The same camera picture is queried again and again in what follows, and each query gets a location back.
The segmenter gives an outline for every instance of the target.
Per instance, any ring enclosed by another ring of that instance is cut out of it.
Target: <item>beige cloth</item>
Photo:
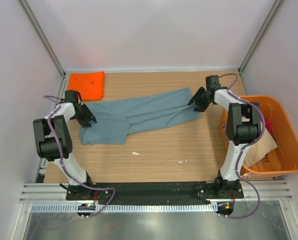
[[[249,120],[246,119],[245,117],[242,117],[242,121],[248,122]],[[262,138],[256,144],[252,145],[248,150],[244,159],[244,164],[247,167],[253,166],[257,162],[261,161],[266,154],[273,151],[277,147],[278,145],[274,141],[273,137],[271,136],[269,131],[265,128]]]

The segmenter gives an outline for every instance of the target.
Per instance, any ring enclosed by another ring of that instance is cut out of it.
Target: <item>wooden tabletop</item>
[[[106,73],[103,101],[150,96],[183,87],[189,87],[194,94],[199,87],[205,87],[205,77],[226,73],[237,72]],[[228,87],[234,79],[226,76],[220,83]],[[240,79],[232,91],[245,95]],[[213,181],[226,156],[219,124],[222,113],[220,105],[211,104],[200,119],[128,135],[125,145],[82,145],[78,138],[80,125],[76,120],[67,125],[73,154],[95,183]],[[68,181],[58,167],[49,163],[44,182]]]

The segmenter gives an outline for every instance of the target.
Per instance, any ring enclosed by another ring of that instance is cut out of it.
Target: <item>metal corner post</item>
[[[261,42],[261,40],[263,39],[265,33],[267,32],[267,30],[269,29],[271,23],[273,22],[274,17],[276,16],[276,14],[278,13],[278,11],[281,9],[281,6],[283,5],[285,0],[275,0],[275,2],[273,3],[268,15],[266,16],[258,34],[256,35],[254,41],[252,42],[246,56],[244,57],[242,64],[239,68],[239,73],[241,74],[246,65],[248,64],[249,60],[251,59],[253,53],[255,52],[256,48],[258,47],[259,43]]]
[[[27,0],[17,0],[19,2],[19,4],[21,5],[24,13],[27,15],[27,17],[29,18],[34,30],[36,31],[36,33],[38,34],[42,44],[44,45],[46,51],[48,52],[49,56],[51,57],[53,63],[55,64],[56,68],[58,69],[58,71],[60,72],[61,76],[64,78],[65,76],[65,72],[57,58],[57,56],[55,55],[48,39],[46,38],[46,36],[43,33],[43,30],[40,26],[40,24],[38,23],[38,20],[36,19],[36,17],[33,14],[33,11],[31,10]]]

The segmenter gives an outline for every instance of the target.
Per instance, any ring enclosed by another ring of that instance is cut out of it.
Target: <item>orange mat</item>
[[[84,101],[101,100],[104,96],[104,72],[73,73],[67,89],[80,92]]]

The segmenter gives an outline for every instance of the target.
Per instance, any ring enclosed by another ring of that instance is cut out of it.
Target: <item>gray wall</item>
[[[0,1],[0,240],[15,225],[23,184],[38,165],[32,121],[51,111],[61,81],[16,0]]]
[[[28,0],[66,71],[238,68],[274,0]]]
[[[298,136],[298,0],[287,0],[244,72],[249,94],[283,105]],[[298,173],[285,176],[298,207]]]

